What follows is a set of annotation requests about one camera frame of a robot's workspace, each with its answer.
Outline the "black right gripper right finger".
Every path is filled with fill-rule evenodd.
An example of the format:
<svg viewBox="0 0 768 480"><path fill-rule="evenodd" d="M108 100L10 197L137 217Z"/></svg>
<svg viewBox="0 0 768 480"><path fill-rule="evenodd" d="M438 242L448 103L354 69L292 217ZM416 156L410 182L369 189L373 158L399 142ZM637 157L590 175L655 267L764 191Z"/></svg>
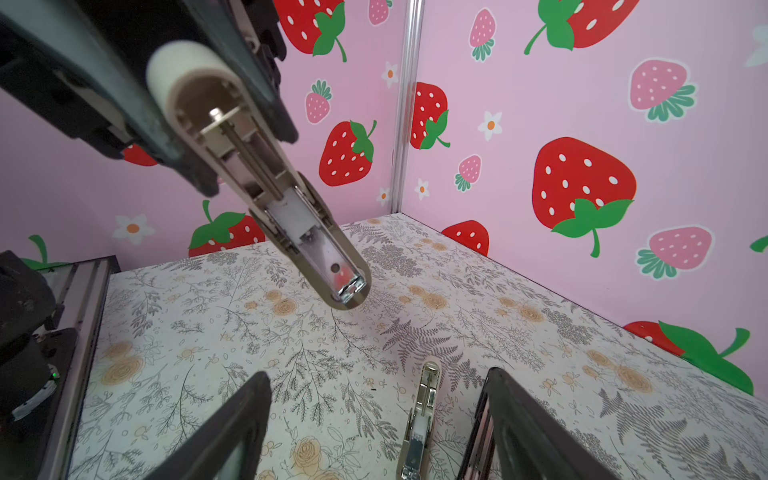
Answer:
<svg viewBox="0 0 768 480"><path fill-rule="evenodd" d="M613 479L501 368L487 373L473 426L475 479Z"/></svg>

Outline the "beige eraser block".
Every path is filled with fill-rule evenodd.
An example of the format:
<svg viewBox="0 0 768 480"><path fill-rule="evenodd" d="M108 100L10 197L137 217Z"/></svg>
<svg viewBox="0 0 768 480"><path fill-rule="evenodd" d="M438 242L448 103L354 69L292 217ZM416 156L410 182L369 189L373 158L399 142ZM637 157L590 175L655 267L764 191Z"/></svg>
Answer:
<svg viewBox="0 0 768 480"><path fill-rule="evenodd" d="M169 42L150 57L149 91L178 137L245 203L321 299L360 306L370 269L281 145L295 133L268 67L227 63L213 49Z"/></svg>

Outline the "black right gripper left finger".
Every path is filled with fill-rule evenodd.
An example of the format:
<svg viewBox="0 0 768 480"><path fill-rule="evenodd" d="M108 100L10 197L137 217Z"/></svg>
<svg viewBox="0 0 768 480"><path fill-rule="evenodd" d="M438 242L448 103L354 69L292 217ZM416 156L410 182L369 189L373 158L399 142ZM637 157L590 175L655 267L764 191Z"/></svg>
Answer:
<svg viewBox="0 0 768 480"><path fill-rule="evenodd" d="M255 478L271 404L269 376L257 372L148 478Z"/></svg>

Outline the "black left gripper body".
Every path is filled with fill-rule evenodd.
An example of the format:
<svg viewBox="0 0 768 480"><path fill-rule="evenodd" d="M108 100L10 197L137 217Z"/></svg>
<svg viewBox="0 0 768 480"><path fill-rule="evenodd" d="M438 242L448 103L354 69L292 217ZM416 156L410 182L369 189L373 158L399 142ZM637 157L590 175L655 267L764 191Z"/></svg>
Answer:
<svg viewBox="0 0 768 480"><path fill-rule="evenodd" d="M210 197L215 172L172 129L145 78L158 49L190 41L239 78L265 125L255 153L282 183L297 184L279 148L298 132L279 92L287 48L278 23L272 1L5 1L1 87L105 157L138 145Z"/></svg>

